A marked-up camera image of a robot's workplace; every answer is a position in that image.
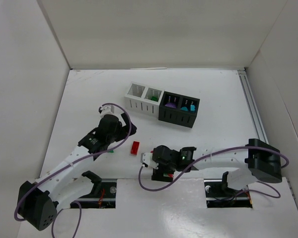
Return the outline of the red rectangular lego brick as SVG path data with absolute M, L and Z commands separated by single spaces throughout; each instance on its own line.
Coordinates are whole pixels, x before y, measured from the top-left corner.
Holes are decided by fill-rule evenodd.
M 140 143 L 138 141 L 134 141 L 130 150 L 130 154 L 136 156 L 138 154 Z

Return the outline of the purple oval lego piece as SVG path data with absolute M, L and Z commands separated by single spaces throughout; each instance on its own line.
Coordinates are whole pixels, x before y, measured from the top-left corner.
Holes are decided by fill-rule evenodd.
M 168 102 L 167 104 L 165 104 L 165 106 L 166 107 L 170 107 L 170 108 L 177 108 L 177 105 L 176 104 L 174 104 L 174 103 L 170 103 L 170 102 Z

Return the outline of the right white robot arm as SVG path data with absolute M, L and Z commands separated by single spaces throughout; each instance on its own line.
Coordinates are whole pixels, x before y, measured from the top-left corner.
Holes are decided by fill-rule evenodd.
M 277 148 L 259 140 L 249 139 L 244 146 L 219 151 L 207 151 L 194 159 L 195 147 L 179 151 L 160 145 L 149 156 L 148 166 L 153 169 L 151 179 L 173 182 L 175 172 L 181 174 L 211 168 L 227 168 L 222 175 L 223 188 L 242 190 L 249 184 L 282 182 L 281 153 Z

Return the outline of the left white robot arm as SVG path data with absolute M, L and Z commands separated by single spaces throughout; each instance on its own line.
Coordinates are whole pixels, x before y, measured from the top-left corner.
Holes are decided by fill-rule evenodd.
M 98 187 L 102 179 L 88 167 L 102 154 L 120 147 L 137 131 L 127 112 L 102 113 L 99 125 L 84 136 L 74 150 L 53 170 L 34 182 L 24 182 L 18 192 L 14 219 L 27 221 L 42 231 L 58 213 L 79 197 Z

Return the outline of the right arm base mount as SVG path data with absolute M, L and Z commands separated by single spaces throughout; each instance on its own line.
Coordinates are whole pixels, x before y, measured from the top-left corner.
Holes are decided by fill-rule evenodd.
M 221 178 L 205 179 L 207 208 L 253 208 L 249 193 L 238 195 L 239 190 L 228 188 Z

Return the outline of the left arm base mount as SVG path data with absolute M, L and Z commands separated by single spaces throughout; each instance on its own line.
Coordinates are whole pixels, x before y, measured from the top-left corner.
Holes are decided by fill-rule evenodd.
M 95 173 L 87 171 L 82 174 L 83 177 L 88 178 L 92 182 L 93 187 L 91 191 L 76 199 L 76 201 L 84 209 L 114 209 L 116 208 L 116 193 L 117 180 L 116 179 L 102 179 Z

